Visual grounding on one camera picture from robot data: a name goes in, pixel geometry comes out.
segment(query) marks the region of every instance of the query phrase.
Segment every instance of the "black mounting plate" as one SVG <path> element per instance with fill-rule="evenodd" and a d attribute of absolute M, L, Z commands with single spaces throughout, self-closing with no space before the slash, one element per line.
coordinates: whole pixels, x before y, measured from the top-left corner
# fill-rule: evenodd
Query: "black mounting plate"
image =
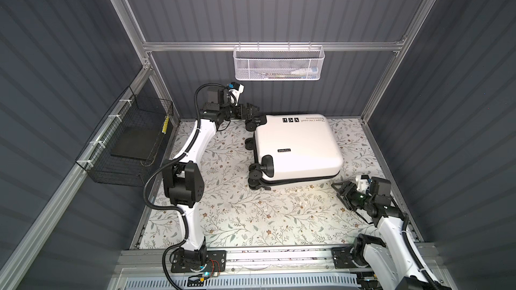
<path fill-rule="evenodd" d="M 359 266 L 353 261 L 352 256 L 353 246 L 344 246 L 338 248 L 331 248 L 331 255 L 333 257 L 333 264 L 335 269 L 349 269 L 349 268 L 365 268 L 366 266 Z"/>
<path fill-rule="evenodd" d="M 206 261 L 206 267 L 202 270 L 211 272 L 212 270 L 215 272 L 223 272 L 225 270 L 225 262 L 226 262 L 226 251 L 208 251 L 206 253 L 207 261 Z M 174 256 L 172 258 L 172 268 L 170 269 L 171 273 L 191 273 L 195 271 L 191 271 L 187 267 L 185 267 L 185 264 L 183 262 L 183 256 L 181 255 L 180 251 L 174 253 Z"/>

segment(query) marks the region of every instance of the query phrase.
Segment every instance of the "metal basket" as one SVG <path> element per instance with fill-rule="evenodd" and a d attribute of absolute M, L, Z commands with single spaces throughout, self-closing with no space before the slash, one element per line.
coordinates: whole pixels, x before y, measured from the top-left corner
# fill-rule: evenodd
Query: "metal basket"
<path fill-rule="evenodd" d="M 314 81 L 320 79 L 324 50 L 307 49 L 248 50 L 235 46 L 235 77 L 240 81 Z"/>
<path fill-rule="evenodd" d="M 94 151 L 88 159 L 76 159 L 96 183 L 142 187 L 148 176 L 161 164 L 172 132 L 169 119 L 172 116 L 172 102 L 142 95 L 132 95 L 121 111 L 110 120 L 106 132 L 94 144 Z M 127 129 L 145 130 L 154 137 L 153 146 L 145 158 L 124 158 L 113 155 L 113 149 Z"/>

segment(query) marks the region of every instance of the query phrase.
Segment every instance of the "gray wall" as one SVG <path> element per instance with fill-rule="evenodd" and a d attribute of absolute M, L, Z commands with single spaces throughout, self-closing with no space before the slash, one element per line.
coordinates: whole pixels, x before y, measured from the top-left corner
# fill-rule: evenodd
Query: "gray wall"
<path fill-rule="evenodd" d="M 0 266 L 141 68 L 109 0 L 0 0 Z M 86 181 L 20 289 L 101 288 L 139 191 Z"/>
<path fill-rule="evenodd" d="M 149 42 L 397 41 L 421 0 L 128 0 Z M 264 112 L 360 115 L 392 54 L 327 52 L 319 81 L 245 81 Z M 230 53 L 154 53 L 183 118 L 195 89 L 234 81 Z"/>
<path fill-rule="evenodd" d="M 370 126 L 460 288 L 514 288 L 516 0 L 438 0 Z"/>

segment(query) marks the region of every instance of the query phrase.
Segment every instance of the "suitcase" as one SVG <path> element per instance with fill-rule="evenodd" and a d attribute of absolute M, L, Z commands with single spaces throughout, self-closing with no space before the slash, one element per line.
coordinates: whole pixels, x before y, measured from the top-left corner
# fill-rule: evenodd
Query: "suitcase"
<path fill-rule="evenodd" d="M 344 162 L 326 117 L 320 114 L 264 115 L 248 120 L 246 149 L 253 150 L 249 188 L 275 190 L 327 182 Z"/>

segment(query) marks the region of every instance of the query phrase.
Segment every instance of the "floral patterned surface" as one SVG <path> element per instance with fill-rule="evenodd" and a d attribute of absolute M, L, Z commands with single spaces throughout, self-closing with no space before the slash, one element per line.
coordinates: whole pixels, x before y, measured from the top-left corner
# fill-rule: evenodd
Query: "floral patterned surface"
<path fill-rule="evenodd" d="M 299 188 L 248 188 L 253 156 L 243 142 L 252 133 L 243 122 L 232 122 L 211 139 L 201 161 L 205 190 L 199 203 L 209 247 L 340 244 L 352 242 L 358 233 L 377 234 L 374 226 L 344 208 L 330 184 L 359 174 L 384 175 L 358 119 L 328 122 L 341 149 L 343 167 L 329 183 Z M 181 123 L 171 156 L 182 148 L 193 125 Z M 155 203 L 170 205 L 163 188 Z M 165 248 L 181 239 L 176 212 L 152 210 L 140 248 Z"/>

